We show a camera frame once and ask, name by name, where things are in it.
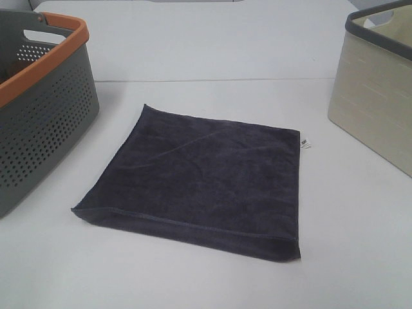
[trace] perforated basket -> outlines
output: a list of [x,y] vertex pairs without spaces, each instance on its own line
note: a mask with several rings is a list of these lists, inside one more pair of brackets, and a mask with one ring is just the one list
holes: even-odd
[[[66,39],[30,41],[24,30]],[[87,40],[81,19],[0,10],[0,216],[56,166],[98,113]]]

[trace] beige storage bin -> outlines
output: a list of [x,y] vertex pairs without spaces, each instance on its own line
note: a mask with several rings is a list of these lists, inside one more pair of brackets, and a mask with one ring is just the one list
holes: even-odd
[[[387,11],[388,22],[364,27]],[[348,16],[328,116],[412,176],[412,1]]]

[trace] dark gray towel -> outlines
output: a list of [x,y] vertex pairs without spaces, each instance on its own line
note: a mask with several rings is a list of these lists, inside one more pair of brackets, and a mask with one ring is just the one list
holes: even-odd
[[144,106],[72,209],[103,227],[271,261],[300,257],[299,132]]

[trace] basket hole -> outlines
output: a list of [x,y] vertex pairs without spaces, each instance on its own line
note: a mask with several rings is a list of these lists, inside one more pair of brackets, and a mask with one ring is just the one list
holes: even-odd
[[60,34],[47,33],[41,31],[24,30],[24,36],[31,41],[47,42],[53,44],[60,44],[65,37]]
[[390,22],[393,17],[393,11],[385,11],[373,14],[365,20],[363,27],[373,28]]

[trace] white table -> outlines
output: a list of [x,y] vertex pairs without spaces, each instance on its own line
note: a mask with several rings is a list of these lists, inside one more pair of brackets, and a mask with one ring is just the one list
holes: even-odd
[[[95,123],[0,220],[0,308],[410,309],[412,180],[327,119],[332,88],[333,79],[98,82]],[[313,147],[301,152],[302,259],[273,263],[74,216],[145,103],[304,131]]]
[[345,0],[50,1],[36,10],[86,20],[96,80],[331,78],[356,11]]

